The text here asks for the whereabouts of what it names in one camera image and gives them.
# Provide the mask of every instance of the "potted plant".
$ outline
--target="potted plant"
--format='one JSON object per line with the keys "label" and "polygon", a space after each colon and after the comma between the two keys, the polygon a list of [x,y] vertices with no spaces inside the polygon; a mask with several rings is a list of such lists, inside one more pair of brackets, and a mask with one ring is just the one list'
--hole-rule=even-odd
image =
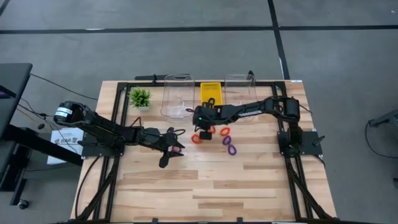
{"label": "potted plant", "polygon": [[149,90],[142,90],[140,88],[133,88],[129,93],[131,105],[136,107],[139,111],[149,110],[149,98],[151,97]]}

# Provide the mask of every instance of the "clear plastic container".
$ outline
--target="clear plastic container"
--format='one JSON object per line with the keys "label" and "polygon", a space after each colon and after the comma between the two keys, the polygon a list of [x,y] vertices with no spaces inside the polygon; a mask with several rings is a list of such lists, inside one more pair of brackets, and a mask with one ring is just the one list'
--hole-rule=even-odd
{"label": "clear plastic container", "polygon": [[190,75],[167,75],[164,79],[164,94],[160,113],[168,122],[191,121],[195,99],[195,80]]}
{"label": "clear plastic container", "polygon": [[[250,74],[230,74],[225,76],[224,103],[226,105],[243,105],[257,101],[256,79]],[[253,116],[241,118],[239,121],[251,121]]]}

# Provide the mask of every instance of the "floor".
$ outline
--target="floor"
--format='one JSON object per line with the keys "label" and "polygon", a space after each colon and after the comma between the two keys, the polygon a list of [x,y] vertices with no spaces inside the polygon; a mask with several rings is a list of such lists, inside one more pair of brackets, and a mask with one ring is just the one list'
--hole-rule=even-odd
{"label": "floor", "polygon": [[[190,73],[223,78],[252,70],[257,79],[303,80],[322,142],[326,172],[338,216],[344,220],[395,223],[398,176],[395,159],[366,144],[366,122],[398,108],[398,30],[283,30],[285,59],[273,30],[223,32],[118,32],[102,34],[4,34],[2,30],[118,29],[178,26],[272,26],[265,0],[0,0],[0,63],[29,62],[32,73],[97,97],[103,80],[137,75]],[[278,0],[277,21],[289,26],[398,24],[394,0]],[[286,64],[289,73],[280,68]],[[24,93],[34,109],[52,114],[65,100],[95,108],[96,102],[31,78]],[[16,113],[12,123],[36,129]],[[375,150],[398,156],[394,130],[369,130]],[[44,167],[34,154],[30,169]],[[8,205],[5,223],[52,223],[70,216],[80,170],[29,172],[22,197],[27,210]]]}

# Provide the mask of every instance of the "white pot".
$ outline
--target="white pot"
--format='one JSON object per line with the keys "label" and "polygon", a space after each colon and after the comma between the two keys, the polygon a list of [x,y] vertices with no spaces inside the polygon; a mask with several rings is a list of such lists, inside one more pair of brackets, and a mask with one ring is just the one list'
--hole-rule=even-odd
{"label": "white pot", "polygon": [[137,107],[137,110],[139,110],[139,111],[149,111],[149,107],[148,106],[140,106],[140,107]]}

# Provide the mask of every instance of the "office chair wheel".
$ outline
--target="office chair wheel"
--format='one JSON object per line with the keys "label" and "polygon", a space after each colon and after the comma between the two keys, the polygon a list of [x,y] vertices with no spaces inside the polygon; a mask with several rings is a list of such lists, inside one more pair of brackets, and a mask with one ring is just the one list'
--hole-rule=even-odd
{"label": "office chair wheel", "polygon": [[29,202],[21,199],[21,200],[19,200],[18,207],[19,207],[19,209],[23,210],[23,209],[29,207]]}

